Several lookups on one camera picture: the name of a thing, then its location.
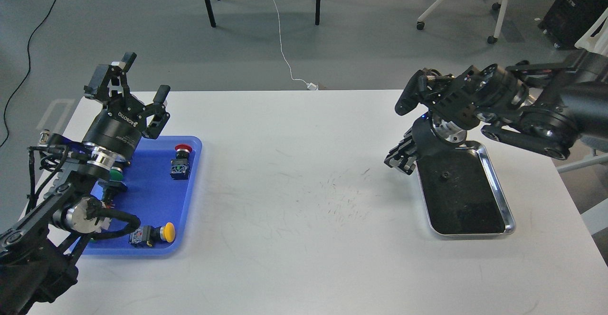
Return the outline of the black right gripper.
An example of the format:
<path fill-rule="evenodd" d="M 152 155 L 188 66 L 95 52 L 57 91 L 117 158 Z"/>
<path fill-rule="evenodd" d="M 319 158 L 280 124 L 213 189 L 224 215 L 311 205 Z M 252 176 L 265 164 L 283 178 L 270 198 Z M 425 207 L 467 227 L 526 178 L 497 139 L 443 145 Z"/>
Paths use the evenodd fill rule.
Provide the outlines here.
<path fill-rule="evenodd" d="M 416 169 L 417 159 L 432 156 L 461 146 L 467 139 L 467 130 L 438 115 L 422 115 L 417 118 L 412 130 L 404 133 L 403 139 L 389 150 L 384 163 L 410 176 Z"/>

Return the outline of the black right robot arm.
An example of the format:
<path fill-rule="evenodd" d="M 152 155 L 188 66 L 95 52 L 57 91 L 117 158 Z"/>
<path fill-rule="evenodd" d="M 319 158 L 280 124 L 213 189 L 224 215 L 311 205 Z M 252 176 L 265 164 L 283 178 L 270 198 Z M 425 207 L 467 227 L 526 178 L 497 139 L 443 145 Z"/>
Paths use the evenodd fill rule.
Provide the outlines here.
<path fill-rule="evenodd" d="M 419 159 L 462 146 L 480 123 L 493 141 L 564 161 L 581 137 L 607 139 L 607 68 L 606 56 L 586 49 L 562 62 L 470 66 L 458 76 L 422 68 L 404 87 L 395 112 L 406 115 L 418 105 L 427 112 L 384 163 L 412 174 Z"/>

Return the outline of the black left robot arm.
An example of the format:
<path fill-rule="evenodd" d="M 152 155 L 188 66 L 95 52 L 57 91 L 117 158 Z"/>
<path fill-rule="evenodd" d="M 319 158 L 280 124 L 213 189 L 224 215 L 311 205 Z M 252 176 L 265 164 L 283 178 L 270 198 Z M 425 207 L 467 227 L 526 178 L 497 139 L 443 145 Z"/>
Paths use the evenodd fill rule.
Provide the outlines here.
<path fill-rule="evenodd" d="M 54 302 L 77 283 L 76 263 L 90 240 L 115 239 L 139 228 L 139 218 L 111 209 L 109 201 L 126 190 L 117 177 L 142 138 L 158 138 L 170 114 L 159 87 L 144 105 L 130 92 L 126 74 L 136 54 L 99 65 L 84 87 L 85 97 L 102 104 L 82 141 L 42 131 L 28 148 L 29 172 L 35 157 L 50 172 L 43 194 L 30 184 L 25 216 L 1 235 L 1 313 L 24 315 L 36 302 Z"/>

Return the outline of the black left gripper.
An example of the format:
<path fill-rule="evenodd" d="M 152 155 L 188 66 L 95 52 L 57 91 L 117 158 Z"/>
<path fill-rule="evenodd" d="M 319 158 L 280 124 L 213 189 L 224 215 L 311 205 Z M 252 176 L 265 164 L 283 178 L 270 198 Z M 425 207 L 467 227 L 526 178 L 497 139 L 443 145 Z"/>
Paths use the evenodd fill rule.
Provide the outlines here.
<path fill-rule="evenodd" d="M 166 98 L 170 86 L 160 85 L 151 104 L 138 105 L 130 94 L 126 73 L 137 55 L 126 52 L 123 58 L 109 65 L 98 65 L 89 83 L 83 88 L 85 98 L 102 104 L 83 137 L 87 146 L 98 146 L 130 161 L 142 136 L 156 139 L 170 118 Z"/>

